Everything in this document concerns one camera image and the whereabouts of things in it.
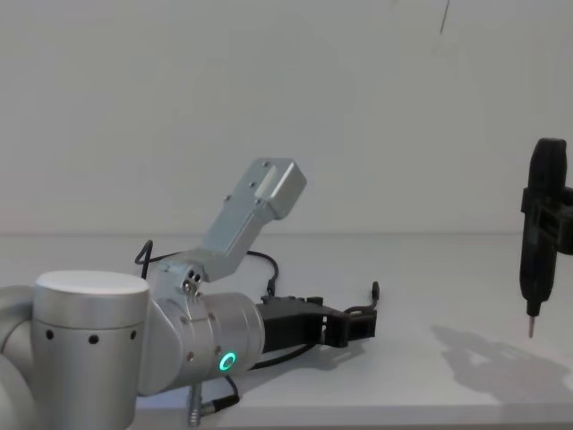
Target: white table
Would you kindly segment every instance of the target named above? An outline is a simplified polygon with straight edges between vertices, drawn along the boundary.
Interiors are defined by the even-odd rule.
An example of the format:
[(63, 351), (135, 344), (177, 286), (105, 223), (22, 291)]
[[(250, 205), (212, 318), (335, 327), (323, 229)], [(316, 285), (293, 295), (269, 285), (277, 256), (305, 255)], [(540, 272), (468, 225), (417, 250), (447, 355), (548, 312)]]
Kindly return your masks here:
[[(3, 283), (53, 269), (133, 271), (143, 237), (3, 237)], [(158, 253), (197, 243), (164, 237)], [(324, 296), (325, 305), (368, 303), (378, 280), (375, 339), (316, 349), (238, 380), (240, 404), (204, 427), (443, 426), (567, 423), (573, 428), (573, 259), (561, 256), (552, 299), (527, 337), (517, 235), (263, 236), (278, 295)], [(248, 258), (203, 292), (261, 295), (270, 268)], [(206, 387), (207, 396), (227, 390)], [(142, 399), (135, 430), (184, 428), (186, 391)]]

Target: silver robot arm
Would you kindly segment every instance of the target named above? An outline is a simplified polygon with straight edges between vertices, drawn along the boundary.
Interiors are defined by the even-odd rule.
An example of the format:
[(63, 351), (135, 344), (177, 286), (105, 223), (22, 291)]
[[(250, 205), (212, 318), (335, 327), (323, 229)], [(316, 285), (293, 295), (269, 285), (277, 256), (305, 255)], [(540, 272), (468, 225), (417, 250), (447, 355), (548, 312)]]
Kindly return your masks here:
[(52, 272), (33, 290), (0, 288), (0, 428), (125, 430), (138, 394), (183, 386), (192, 387), (189, 424), (198, 425), (201, 383), (248, 370), (265, 343), (250, 298), (202, 295), (199, 286), (234, 273), (305, 184), (291, 159), (255, 160), (201, 246), (159, 265), (152, 297), (143, 279), (105, 272)]

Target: green led light ring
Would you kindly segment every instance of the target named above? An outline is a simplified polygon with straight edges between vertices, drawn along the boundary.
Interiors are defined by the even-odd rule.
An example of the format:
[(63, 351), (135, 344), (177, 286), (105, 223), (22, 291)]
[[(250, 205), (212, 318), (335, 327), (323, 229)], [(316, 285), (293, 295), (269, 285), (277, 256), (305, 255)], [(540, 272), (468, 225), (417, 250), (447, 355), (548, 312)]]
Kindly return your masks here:
[(236, 353), (227, 352), (221, 361), (218, 362), (218, 370), (221, 372), (226, 372), (231, 368), (231, 366), (236, 362)]

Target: white joint cap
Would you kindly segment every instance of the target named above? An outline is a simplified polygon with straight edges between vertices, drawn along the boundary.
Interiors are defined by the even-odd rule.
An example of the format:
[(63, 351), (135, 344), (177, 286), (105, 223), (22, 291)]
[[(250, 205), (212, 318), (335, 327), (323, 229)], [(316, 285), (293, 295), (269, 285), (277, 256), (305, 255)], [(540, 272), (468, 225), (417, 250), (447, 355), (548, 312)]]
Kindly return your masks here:
[(62, 293), (93, 296), (124, 296), (150, 289), (145, 279), (113, 271), (51, 271), (41, 275), (36, 285)]

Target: screwdriver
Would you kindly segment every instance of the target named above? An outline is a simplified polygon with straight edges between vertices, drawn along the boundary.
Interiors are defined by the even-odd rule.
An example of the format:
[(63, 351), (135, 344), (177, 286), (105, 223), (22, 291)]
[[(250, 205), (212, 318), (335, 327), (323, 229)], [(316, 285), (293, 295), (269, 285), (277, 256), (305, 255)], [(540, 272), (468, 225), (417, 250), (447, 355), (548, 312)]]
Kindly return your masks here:
[(524, 190), (521, 211), (525, 213), (519, 284), (527, 301), (529, 338), (535, 318), (552, 293), (557, 252), (569, 254), (573, 235), (565, 211), (571, 203), (565, 188), (567, 144), (561, 139), (541, 139), (535, 146)]

